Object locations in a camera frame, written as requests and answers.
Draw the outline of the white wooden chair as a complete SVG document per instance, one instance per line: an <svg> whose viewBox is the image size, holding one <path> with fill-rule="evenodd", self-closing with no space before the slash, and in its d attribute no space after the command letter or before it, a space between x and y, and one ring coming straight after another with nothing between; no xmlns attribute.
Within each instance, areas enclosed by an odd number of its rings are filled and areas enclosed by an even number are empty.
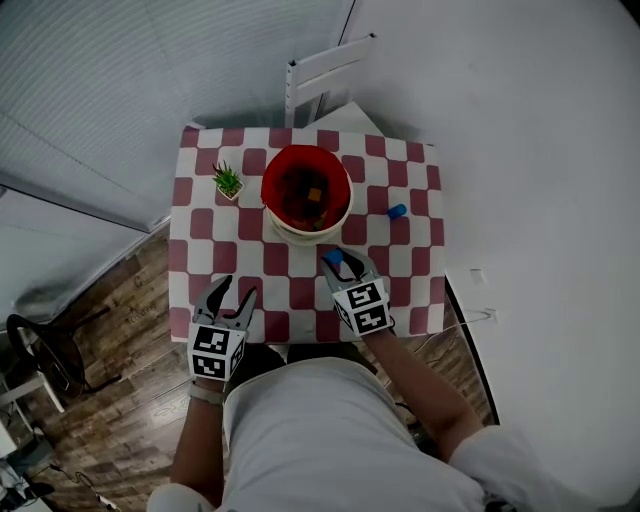
<svg viewBox="0 0 640 512"><path fill-rule="evenodd" d="M299 106L318 99L318 107L322 108L323 99L331 100L332 94L337 93L344 104L319 119L311 114L307 127L382 136L381 130L351 99L351 86L360 77L375 39L376 35L370 33L344 45L290 61L285 80L285 127L294 127Z"/></svg>

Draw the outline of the person's right forearm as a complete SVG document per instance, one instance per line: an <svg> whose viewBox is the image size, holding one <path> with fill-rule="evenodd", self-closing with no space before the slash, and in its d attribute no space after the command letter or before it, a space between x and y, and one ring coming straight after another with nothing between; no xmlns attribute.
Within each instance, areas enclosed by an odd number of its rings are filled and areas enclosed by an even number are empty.
<svg viewBox="0 0 640 512"><path fill-rule="evenodd" d="M363 337L401 397L448 462L460 444L483 429L466 399L435 370L420 361L391 331Z"/></svg>

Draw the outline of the black stool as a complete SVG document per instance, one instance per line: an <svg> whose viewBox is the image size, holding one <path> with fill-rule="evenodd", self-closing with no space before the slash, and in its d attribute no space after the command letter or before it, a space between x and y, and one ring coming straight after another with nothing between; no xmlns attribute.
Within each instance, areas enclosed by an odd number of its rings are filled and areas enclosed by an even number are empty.
<svg viewBox="0 0 640 512"><path fill-rule="evenodd" d="M77 330L109 311L109 307L104 307L73 325L63 327L35 323L11 314L6 321L6 331L19 359L29 368L41 372L53 391L70 402L82 395L98 393L122 379L121 375L115 375L92 386L86 378L84 360L74 339Z"/></svg>

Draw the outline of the white window blinds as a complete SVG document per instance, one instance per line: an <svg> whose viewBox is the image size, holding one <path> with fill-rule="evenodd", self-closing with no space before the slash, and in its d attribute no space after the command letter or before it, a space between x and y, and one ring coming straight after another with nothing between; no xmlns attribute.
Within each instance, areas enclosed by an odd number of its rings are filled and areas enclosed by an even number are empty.
<svg viewBox="0 0 640 512"><path fill-rule="evenodd" d="M137 229L190 123L280 127L288 62L354 0L0 0L0 184Z"/></svg>

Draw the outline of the person's left forearm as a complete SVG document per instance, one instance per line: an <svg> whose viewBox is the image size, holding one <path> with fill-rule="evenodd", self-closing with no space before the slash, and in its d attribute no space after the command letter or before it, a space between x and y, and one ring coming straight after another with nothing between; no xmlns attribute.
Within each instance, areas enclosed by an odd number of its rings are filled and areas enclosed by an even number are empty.
<svg viewBox="0 0 640 512"><path fill-rule="evenodd" d="M191 398L171 469L170 481L221 505L224 491L222 408Z"/></svg>

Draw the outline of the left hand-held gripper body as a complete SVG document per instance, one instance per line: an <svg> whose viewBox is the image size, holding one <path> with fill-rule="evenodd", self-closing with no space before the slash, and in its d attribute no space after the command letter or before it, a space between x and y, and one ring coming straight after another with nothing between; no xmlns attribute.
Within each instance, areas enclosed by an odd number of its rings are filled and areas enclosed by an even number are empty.
<svg viewBox="0 0 640 512"><path fill-rule="evenodd" d="M248 320L236 315L216 319L199 310L189 325L188 363L191 375L227 382L239 366L248 338Z"/></svg>

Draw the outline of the person's dark trousers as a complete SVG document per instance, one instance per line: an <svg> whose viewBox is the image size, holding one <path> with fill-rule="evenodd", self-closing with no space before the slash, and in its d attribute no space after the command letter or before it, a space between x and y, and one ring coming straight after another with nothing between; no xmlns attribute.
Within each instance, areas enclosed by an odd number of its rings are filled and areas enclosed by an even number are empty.
<svg viewBox="0 0 640 512"><path fill-rule="evenodd" d="M229 385L240 385L263 375L300 361L318 358L339 358L357 363L376 375L378 370L359 351L354 343L292 344L286 358L264 344L247 344L244 355L234 371Z"/></svg>

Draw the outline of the pile of colourful wooden blocks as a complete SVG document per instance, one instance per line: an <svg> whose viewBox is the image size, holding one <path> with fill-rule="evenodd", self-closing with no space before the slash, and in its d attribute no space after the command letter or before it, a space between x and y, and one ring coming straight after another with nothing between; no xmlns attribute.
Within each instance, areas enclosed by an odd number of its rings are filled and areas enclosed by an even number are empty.
<svg viewBox="0 0 640 512"><path fill-rule="evenodd" d="M283 183L287 223L300 231L320 231L328 211L328 178L312 169L294 168L285 173Z"/></svg>

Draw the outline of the white wall outlet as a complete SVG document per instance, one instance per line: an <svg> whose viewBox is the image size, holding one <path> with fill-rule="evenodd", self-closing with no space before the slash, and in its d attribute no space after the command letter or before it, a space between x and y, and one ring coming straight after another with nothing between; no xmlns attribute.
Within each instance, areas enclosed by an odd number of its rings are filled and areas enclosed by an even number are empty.
<svg viewBox="0 0 640 512"><path fill-rule="evenodd" d="M497 323L498 311L492 298L486 273L481 268L471 268L469 274L475 288L475 300L478 306L478 312L482 313L488 320Z"/></svg>

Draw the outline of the small green potted plant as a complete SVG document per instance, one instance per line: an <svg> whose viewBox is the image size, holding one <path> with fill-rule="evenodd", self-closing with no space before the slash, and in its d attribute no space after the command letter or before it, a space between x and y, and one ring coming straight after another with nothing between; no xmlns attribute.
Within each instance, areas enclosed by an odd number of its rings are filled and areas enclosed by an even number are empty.
<svg viewBox="0 0 640 512"><path fill-rule="evenodd" d="M212 177L218 191L229 201L237 199L244 189L240 175L236 173L225 160L213 165L214 175Z"/></svg>

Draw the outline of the beige wristband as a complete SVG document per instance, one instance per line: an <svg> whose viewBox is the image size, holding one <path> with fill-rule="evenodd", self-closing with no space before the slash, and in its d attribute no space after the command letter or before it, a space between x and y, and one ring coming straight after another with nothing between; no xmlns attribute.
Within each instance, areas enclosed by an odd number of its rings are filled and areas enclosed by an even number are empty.
<svg viewBox="0 0 640 512"><path fill-rule="evenodd" d="M205 387L200 386L196 381L191 383L189 389L189 396L192 399L199 400L201 402L205 402L211 406L222 408L224 405L224 392L211 390Z"/></svg>

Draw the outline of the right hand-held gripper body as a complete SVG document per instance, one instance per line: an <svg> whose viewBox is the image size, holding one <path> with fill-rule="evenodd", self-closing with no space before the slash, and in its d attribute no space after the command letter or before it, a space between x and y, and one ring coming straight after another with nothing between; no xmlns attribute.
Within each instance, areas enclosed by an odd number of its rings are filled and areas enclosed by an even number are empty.
<svg viewBox="0 0 640 512"><path fill-rule="evenodd" d="M375 278L332 293L341 321L356 337L393 327L390 299L382 278Z"/></svg>

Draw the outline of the red and white checkered tablecloth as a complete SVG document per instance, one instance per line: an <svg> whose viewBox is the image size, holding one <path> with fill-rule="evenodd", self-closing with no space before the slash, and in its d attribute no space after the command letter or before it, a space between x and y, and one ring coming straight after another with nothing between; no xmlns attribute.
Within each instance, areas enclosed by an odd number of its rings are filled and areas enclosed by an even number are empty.
<svg viewBox="0 0 640 512"><path fill-rule="evenodd" d="M328 241L295 246L274 229L261 201L271 160L291 144L323 148L350 175L354 204ZM244 189L229 201L213 165L225 160ZM387 211L405 204L407 214ZM319 267L335 246L369 256L390 295L401 337L439 332L444 322L444 224L439 162L433 146L382 136L312 129L239 128L182 134L169 237L169 323L175 342L187 339L198 296L232 276L222 310L236 310L256 287L252 342L349 340Z"/></svg>

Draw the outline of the person's white shirt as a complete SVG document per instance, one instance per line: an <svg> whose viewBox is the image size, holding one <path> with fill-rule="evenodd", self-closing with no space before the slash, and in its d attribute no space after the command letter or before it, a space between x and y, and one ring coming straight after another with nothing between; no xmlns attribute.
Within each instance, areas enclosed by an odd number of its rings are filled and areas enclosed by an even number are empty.
<svg viewBox="0 0 640 512"><path fill-rule="evenodd" d="M568 512L522 438L499 426L443 462L422 453L362 366L294 363L242 384L223 412L220 512Z"/></svg>

